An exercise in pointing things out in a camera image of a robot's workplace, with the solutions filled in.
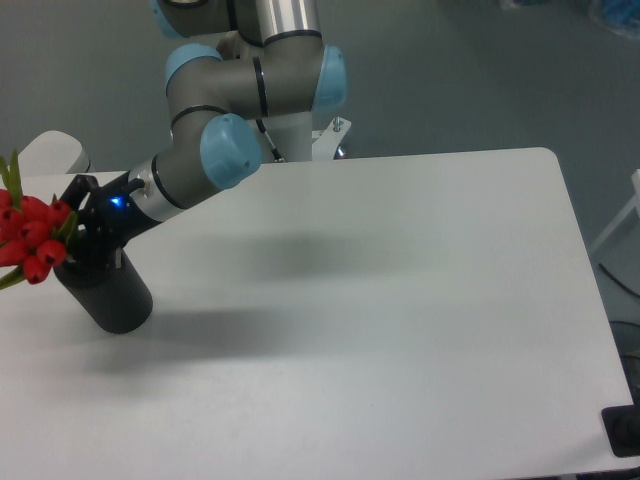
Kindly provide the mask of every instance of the gray floor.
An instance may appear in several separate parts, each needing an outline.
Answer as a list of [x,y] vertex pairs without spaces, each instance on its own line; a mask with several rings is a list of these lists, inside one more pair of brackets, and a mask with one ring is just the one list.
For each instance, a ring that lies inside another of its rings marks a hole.
[[[325,40],[349,65],[352,157],[548,147],[587,243],[632,195],[640,41],[591,23],[588,2],[509,12],[491,0],[318,3]],[[146,1],[11,0],[0,32],[5,154],[51,129],[103,170],[166,147],[163,68],[180,42],[161,36]],[[639,241],[635,231],[605,258],[638,290]],[[640,319],[640,303],[598,281],[611,318]]]

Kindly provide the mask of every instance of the blue led light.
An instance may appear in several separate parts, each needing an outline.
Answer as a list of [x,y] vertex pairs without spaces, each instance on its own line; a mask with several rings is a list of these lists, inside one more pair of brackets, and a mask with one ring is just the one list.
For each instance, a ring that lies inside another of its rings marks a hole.
[[124,200],[122,200],[122,197],[113,197],[109,201],[118,208],[122,208],[122,206],[124,205]]

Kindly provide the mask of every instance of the black cable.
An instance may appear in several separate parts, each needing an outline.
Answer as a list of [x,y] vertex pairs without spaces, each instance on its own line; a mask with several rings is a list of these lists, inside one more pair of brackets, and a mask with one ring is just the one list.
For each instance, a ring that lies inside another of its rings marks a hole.
[[273,140],[271,139],[269,132],[267,132],[267,127],[265,127],[264,122],[262,121],[261,118],[256,119],[256,125],[258,125],[258,130],[260,130],[260,132],[264,135],[264,138],[267,140],[267,143],[269,144],[269,148],[271,148],[271,155],[273,155],[273,159],[276,162],[282,162],[284,160],[284,157],[278,151],[278,148],[273,143]]
[[598,266],[600,267],[600,270],[602,270],[602,272],[609,277],[609,279],[615,283],[616,285],[618,285],[622,290],[624,290],[625,292],[627,292],[629,295],[631,295],[634,298],[637,298],[640,300],[640,293],[634,292],[633,290],[631,290],[629,287],[627,287],[624,283],[622,283],[620,280],[618,280],[609,270],[607,270],[607,268],[602,265],[601,263],[598,264]]
[[609,324],[613,324],[613,325],[629,325],[631,327],[640,327],[639,324],[637,323],[633,323],[633,322],[627,322],[626,320],[611,320],[609,322]]

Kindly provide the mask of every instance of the black vase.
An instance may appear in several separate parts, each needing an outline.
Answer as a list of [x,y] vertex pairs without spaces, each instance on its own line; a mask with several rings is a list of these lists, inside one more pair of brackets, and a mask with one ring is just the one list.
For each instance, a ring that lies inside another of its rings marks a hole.
[[103,330],[122,334],[149,318],[153,299],[124,252],[118,263],[92,270],[65,262],[54,268],[54,273]]

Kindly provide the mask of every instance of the white tabletop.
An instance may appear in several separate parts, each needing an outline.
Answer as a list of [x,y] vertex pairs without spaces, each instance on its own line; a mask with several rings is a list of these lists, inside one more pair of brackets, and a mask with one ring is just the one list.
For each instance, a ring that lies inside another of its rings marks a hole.
[[604,433],[631,398],[548,150],[267,165],[126,250],[155,299],[131,334],[53,277],[0,292],[2,478],[638,465]]

